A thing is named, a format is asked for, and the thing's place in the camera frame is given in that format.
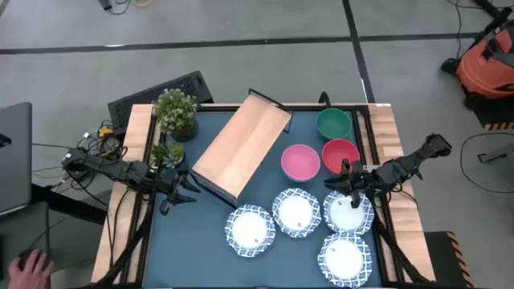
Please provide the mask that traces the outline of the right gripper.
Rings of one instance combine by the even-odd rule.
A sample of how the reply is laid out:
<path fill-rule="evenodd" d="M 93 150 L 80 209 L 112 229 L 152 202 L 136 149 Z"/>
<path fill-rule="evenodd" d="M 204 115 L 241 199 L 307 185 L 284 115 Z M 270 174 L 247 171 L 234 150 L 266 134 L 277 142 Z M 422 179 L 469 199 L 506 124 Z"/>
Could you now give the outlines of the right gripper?
<path fill-rule="evenodd" d="M 345 196 L 351 197 L 351 206 L 356 209 L 361 204 L 361 193 L 373 197 L 379 190 L 376 177 L 358 161 L 350 164 L 347 159 L 343 160 L 341 175 L 329 177 L 324 180 L 327 189 L 337 191 Z"/>

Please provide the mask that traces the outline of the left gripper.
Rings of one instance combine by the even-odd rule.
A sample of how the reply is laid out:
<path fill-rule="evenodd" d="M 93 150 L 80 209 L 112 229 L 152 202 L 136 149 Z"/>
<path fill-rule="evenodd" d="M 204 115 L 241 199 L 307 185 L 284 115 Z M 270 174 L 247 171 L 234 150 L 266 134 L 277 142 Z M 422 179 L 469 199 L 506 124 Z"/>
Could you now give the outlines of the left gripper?
<path fill-rule="evenodd" d="M 174 171 L 173 178 L 170 181 L 160 180 L 157 183 L 157 191 L 165 195 L 165 199 L 159 205 L 160 214 L 166 216 L 171 206 L 197 201 L 195 198 L 181 195 L 178 192 L 178 189 L 181 186 L 191 192 L 200 193 L 200 189 L 187 180 L 187 174 L 187 168 L 176 169 Z"/>

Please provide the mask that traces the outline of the blue patterned paper plate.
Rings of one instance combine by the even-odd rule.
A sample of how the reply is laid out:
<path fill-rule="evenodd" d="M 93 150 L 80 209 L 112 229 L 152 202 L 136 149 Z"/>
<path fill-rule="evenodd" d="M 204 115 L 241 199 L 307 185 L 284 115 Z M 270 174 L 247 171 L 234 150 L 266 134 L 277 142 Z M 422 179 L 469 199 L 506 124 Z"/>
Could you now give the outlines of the blue patterned paper plate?
<path fill-rule="evenodd" d="M 324 239 L 317 263 L 322 275 L 337 287 L 361 287 L 373 272 L 373 257 L 367 243 L 346 232 Z"/>
<path fill-rule="evenodd" d="M 303 189 L 286 189 L 272 202 L 272 216 L 284 234 L 306 238 L 321 223 L 320 203 Z"/>
<path fill-rule="evenodd" d="M 226 242 L 244 258 L 262 254 L 275 240 L 275 223 L 261 206 L 243 205 L 229 214 L 224 227 Z"/>
<path fill-rule="evenodd" d="M 353 208 L 350 196 L 337 191 L 329 193 L 323 202 L 324 220 L 328 228 L 336 233 L 367 233 L 372 227 L 375 214 L 370 200 L 363 194 L 360 197 L 360 204 Z"/>

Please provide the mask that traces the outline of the pink bowl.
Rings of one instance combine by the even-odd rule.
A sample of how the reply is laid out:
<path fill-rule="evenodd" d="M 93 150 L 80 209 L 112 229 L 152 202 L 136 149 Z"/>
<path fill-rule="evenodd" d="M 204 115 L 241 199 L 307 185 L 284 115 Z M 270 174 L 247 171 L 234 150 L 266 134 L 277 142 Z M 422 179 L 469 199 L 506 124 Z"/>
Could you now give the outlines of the pink bowl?
<path fill-rule="evenodd" d="M 305 144 L 293 144 L 287 147 L 281 158 L 281 168 L 284 167 L 319 167 L 320 157 L 318 153 Z"/>

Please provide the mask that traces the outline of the green bowl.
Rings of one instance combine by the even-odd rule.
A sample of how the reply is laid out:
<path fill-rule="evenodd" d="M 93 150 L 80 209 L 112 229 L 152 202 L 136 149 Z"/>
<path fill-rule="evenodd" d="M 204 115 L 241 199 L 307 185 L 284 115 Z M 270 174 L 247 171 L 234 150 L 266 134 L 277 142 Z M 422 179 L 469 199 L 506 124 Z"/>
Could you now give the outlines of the green bowl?
<path fill-rule="evenodd" d="M 352 132 L 350 116 L 336 108 L 326 108 L 316 117 L 318 133 L 328 140 L 346 138 Z"/>

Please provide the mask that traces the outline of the small succulent in pot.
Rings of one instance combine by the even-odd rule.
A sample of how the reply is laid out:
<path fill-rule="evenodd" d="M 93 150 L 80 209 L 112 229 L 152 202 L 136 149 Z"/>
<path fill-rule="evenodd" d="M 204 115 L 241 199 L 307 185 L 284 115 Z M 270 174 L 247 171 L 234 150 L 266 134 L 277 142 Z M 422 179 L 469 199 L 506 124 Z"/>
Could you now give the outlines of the small succulent in pot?
<path fill-rule="evenodd" d="M 185 148 L 179 143 L 159 144 L 152 149 L 152 157 L 156 165 L 174 169 L 185 159 Z"/>

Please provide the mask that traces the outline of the wooden rack board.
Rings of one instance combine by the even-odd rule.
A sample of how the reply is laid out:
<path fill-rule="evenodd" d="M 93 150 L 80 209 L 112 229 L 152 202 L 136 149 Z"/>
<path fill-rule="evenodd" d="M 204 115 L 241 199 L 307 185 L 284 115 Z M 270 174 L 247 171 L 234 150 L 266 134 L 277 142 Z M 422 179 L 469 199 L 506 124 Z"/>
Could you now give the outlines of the wooden rack board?
<path fill-rule="evenodd" d="M 199 157 L 191 174 L 235 208 L 237 199 L 279 135 L 288 133 L 293 112 L 250 89 L 248 97 Z"/>

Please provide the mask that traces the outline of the wooden table side board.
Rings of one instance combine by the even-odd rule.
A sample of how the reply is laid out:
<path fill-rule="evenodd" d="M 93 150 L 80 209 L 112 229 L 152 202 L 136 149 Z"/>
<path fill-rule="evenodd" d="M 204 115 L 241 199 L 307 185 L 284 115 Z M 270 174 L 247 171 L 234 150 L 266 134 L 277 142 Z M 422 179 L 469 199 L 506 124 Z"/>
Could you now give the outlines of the wooden table side board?
<path fill-rule="evenodd" d="M 404 152 L 391 105 L 370 104 L 368 108 L 379 162 L 402 156 Z M 398 246 L 423 277 L 434 281 L 434 270 L 409 181 L 404 183 L 402 192 L 392 194 L 389 206 Z"/>
<path fill-rule="evenodd" d="M 147 150 L 147 143 L 152 139 L 150 133 L 152 123 L 151 104 L 136 104 L 132 107 L 128 127 L 125 133 L 124 146 L 128 152 L 125 161 L 142 161 Z M 96 261 L 91 281 L 98 282 L 109 269 L 110 258 L 118 258 L 129 242 L 130 230 L 142 223 L 148 203 L 138 201 L 134 191 L 119 182 L 112 186 L 108 203 L 108 216 L 104 222 Z"/>

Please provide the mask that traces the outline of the black diagonal support strut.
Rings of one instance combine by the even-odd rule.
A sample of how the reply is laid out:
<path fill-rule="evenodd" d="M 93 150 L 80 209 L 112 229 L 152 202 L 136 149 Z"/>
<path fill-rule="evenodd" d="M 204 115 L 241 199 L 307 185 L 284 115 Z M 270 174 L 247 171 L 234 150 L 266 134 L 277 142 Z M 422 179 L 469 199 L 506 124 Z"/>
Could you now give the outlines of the black diagonal support strut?
<path fill-rule="evenodd" d="M 389 247 L 393 256 L 394 264 L 397 265 L 397 268 L 394 270 L 395 274 L 397 275 L 398 282 L 400 284 L 406 284 L 404 278 L 404 274 L 406 274 L 413 283 L 430 283 L 430 280 L 424 277 L 414 266 L 414 264 L 407 258 L 406 254 L 398 245 L 396 238 L 388 231 L 387 227 L 377 216 L 377 204 L 374 201 L 374 195 L 372 193 L 367 193 L 366 197 L 370 200 L 373 212 L 376 215 L 373 221 L 373 227 Z"/>
<path fill-rule="evenodd" d="M 142 254 L 151 224 L 150 204 L 131 189 L 115 187 L 93 267 L 93 285 L 141 284 L 145 264 Z"/>

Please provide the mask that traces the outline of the flowering plant in ribbed pot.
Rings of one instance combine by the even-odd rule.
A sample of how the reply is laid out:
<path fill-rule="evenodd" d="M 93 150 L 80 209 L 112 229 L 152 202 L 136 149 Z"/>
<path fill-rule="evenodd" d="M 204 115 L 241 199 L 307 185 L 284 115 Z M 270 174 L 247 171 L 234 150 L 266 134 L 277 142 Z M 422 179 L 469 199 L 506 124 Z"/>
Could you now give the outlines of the flowering plant in ribbed pot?
<path fill-rule="evenodd" d="M 157 118 L 161 131 L 177 141 L 188 142 L 198 134 L 196 112 L 197 97 L 179 88 L 168 89 L 153 103 L 153 115 Z"/>

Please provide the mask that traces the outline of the black metal base bar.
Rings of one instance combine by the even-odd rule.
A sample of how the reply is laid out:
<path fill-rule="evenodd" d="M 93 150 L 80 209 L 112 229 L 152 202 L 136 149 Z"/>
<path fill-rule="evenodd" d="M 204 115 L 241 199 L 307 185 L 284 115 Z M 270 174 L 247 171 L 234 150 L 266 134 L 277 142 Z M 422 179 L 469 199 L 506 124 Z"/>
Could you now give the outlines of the black metal base bar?
<path fill-rule="evenodd" d="M 49 208 L 54 211 L 98 225 L 104 224 L 107 215 L 105 210 L 93 205 L 56 193 L 47 187 L 32 184 L 31 203 L 41 201 L 46 202 Z"/>

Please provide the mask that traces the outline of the black mat with hazard stripes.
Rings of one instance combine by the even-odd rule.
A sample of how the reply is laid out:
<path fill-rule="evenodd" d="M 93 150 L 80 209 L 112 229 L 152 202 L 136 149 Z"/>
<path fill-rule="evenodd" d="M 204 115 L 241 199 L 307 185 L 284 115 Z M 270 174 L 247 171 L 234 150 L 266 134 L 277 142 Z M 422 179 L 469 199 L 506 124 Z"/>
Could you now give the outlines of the black mat with hazard stripes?
<path fill-rule="evenodd" d="M 436 283 L 447 287 L 473 288 L 456 235 L 451 231 L 425 232 L 424 235 Z"/>
<path fill-rule="evenodd" d="M 482 96 L 469 95 L 463 103 L 475 113 L 486 130 L 514 130 L 514 96 L 487 100 Z"/>

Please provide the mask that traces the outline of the grey desk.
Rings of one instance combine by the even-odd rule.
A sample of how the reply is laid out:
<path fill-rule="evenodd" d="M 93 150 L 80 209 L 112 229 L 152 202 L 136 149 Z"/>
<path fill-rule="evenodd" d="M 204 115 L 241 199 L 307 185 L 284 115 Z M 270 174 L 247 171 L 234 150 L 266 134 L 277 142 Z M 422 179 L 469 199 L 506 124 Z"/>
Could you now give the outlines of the grey desk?
<path fill-rule="evenodd" d="M 49 254 L 49 213 L 45 202 L 0 216 L 0 289 L 7 289 L 8 266 L 23 251 Z"/>

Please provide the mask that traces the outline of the grey laptop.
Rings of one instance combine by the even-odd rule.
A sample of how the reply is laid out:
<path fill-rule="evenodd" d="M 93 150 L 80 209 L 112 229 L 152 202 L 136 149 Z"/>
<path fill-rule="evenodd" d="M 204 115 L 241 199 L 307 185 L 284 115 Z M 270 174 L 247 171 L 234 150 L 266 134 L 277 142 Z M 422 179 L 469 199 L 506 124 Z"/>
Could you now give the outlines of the grey laptop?
<path fill-rule="evenodd" d="M 31 200 L 32 105 L 0 108 L 0 212 Z"/>

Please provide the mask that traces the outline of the person's hand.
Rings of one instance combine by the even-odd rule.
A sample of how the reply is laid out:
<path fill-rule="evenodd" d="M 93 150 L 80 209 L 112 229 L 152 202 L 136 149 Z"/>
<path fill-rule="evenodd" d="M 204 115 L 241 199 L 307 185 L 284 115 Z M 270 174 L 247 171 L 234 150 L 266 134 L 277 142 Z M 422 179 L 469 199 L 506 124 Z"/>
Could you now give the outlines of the person's hand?
<path fill-rule="evenodd" d="M 17 257 L 8 266 L 7 289 L 46 289 L 54 268 L 48 253 L 33 250 L 25 261 L 23 269 L 19 266 L 20 262 L 21 258 Z"/>

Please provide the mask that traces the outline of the orange shop vacuum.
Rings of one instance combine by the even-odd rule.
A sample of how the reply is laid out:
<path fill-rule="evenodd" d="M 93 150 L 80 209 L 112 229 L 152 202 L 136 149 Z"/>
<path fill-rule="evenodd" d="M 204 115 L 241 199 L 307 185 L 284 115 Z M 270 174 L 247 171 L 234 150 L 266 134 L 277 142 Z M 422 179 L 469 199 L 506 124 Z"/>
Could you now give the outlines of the orange shop vacuum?
<path fill-rule="evenodd" d="M 455 75 L 470 110 L 514 100 L 514 19 L 487 31 L 458 59 L 447 59 L 441 70 Z"/>

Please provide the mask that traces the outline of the black table frame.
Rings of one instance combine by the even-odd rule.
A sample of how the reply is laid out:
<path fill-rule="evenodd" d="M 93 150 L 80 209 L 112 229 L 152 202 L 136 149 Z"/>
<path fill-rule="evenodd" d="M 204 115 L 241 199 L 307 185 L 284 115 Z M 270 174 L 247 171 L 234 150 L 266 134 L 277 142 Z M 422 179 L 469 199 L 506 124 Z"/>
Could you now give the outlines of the black table frame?
<path fill-rule="evenodd" d="M 295 106 L 293 110 L 289 132 L 274 143 L 238 197 L 238 205 L 258 205 L 271 211 L 274 198 L 288 188 L 304 189 L 318 201 L 328 194 L 323 181 L 331 173 L 326 167 L 307 182 L 294 182 L 281 169 L 281 155 L 290 145 L 308 145 L 320 152 L 325 144 L 316 130 L 320 108 Z M 226 242 L 224 227 L 233 208 L 205 190 L 179 192 L 190 195 L 194 202 L 172 206 L 166 215 L 158 210 L 165 195 L 159 193 L 155 198 L 144 288 L 331 287 L 317 263 L 324 239 L 332 234 L 325 223 L 305 238 L 278 231 L 262 254 L 244 258 Z"/>

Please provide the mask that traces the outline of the grey metal bracket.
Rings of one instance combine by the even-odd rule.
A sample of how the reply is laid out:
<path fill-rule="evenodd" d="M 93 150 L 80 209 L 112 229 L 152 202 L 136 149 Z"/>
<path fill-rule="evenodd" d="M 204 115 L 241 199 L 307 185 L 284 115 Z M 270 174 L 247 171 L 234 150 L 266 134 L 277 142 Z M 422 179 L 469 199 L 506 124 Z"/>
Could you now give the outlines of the grey metal bracket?
<path fill-rule="evenodd" d="M 481 153 L 477 155 L 479 162 L 482 164 L 492 163 L 493 161 L 508 159 L 514 161 L 514 143 L 506 144 L 489 153 Z"/>

